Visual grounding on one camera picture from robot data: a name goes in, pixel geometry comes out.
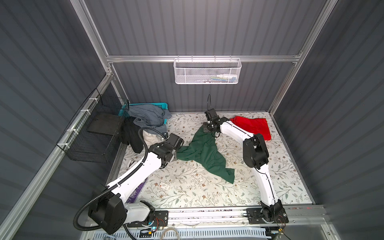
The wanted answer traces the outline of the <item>green t-shirt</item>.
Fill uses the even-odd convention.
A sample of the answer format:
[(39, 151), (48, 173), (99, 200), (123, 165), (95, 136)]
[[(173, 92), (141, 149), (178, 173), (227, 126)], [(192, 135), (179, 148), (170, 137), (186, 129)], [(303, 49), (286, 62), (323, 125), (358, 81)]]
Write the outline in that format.
[(195, 161), (209, 173), (230, 184), (235, 181), (235, 170), (226, 167), (226, 159), (218, 151), (216, 138), (211, 132), (206, 133), (203, 126), (197, 130), (188, 146), (183, 146), (177, 151), (177, 158), (182, 161)]

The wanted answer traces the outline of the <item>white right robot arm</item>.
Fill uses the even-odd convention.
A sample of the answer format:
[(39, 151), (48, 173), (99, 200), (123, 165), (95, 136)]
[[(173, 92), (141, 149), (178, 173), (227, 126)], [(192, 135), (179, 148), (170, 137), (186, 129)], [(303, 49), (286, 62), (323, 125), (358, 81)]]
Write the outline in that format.
[(243, 145), (244, 163), (252, 169), (261, 194), (261, 210), (257, 217), (267, 224), (288, 223), (288, 216), (272, 183), (269, 171), (269, 152), (264, 137), (236, 126), (228, 118), (219, 117), (213, 108), (206, 110), (205, 115), (208, 132), (227, 135)]

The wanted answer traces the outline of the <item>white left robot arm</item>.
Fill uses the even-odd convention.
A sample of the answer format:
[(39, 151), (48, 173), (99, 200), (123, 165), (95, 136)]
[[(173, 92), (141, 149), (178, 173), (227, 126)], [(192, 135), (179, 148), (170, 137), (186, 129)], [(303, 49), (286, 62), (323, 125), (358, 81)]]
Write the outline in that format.
[(128, 199), (153, 172), (175, 160), (176, 152), (183, 144), (181, 137), (170, 134), (164, 142), (150, 146), (146, 158), (136, 162), (125, 174), (107, 186), (97, 187), (92, 192), (92, 198), (95, 198), (117, 185), (114, 190), (90, 204), (88, 216), (110, 235), (124, 224), (152, 222), (155, 214), (152, 205), (145, 201), (130, 204)]

